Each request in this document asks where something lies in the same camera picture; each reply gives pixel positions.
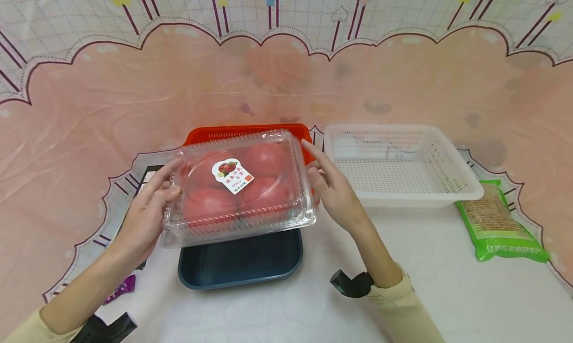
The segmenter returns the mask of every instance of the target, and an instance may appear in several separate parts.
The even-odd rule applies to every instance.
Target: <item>green package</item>
[[[494,256],[526,257],[547,262],[549,255],[516,220],[511,218],[500,180],[481,180],[483,197],[474,201],[457,201],[465,226],[476,247],[478,261]]]

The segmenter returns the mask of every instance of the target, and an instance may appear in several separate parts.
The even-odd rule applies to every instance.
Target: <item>white table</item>
[[[573,301],[546,265],[495,257],[479,263],[457,209],[370,212],[389,252],[449,343],[573,342]],[[291,278],[215,291],[179,282],[179,250],[155,249],[126,294],[98,311],[127,311],[139,328],[125,342],[380,343],[366,299],[329,284],[364,267],[351,238],[320,208],[302,230],[304,260]]]

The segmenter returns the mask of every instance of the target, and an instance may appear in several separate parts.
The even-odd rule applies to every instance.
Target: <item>dark blue tray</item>
[[[181,283],[212,290],[287,278],[302,261],[300,229],[182,248]]]

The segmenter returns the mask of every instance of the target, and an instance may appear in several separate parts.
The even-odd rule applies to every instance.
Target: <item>fabric backdrop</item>
[[[101,254],[145,167],[210,125],[439,127],[525,184],[517,212],[571,289],[572,4],[0,0],[0,339]]]

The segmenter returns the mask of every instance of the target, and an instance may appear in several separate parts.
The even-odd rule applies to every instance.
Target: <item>white plastic basket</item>
[[[434,127],[329,125],[324,152],[364,206],[437,208],[483,196],[474,172]]]

